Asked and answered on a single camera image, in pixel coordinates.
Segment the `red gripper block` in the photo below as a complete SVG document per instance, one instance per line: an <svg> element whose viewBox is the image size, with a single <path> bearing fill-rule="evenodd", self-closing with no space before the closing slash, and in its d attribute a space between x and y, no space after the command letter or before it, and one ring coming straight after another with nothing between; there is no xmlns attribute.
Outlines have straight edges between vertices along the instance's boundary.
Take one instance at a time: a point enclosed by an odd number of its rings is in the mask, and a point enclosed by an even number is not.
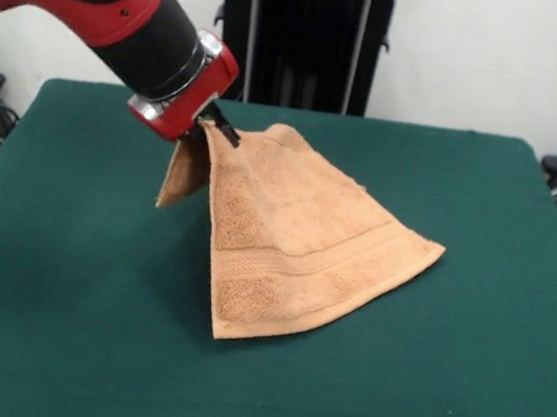
<svg viewBox="0 0 557 417"><path fill-rule="evenodd" d="M214 102L224 95L239 74L238 63L224 42L201 40L206 62L198 75L180 93L165 101L152 101L139 95L127 103L131 112L160 137L185 142L205 141L196 119L208 107L209 117L232 147L240 145L240 136Z"/></svg>

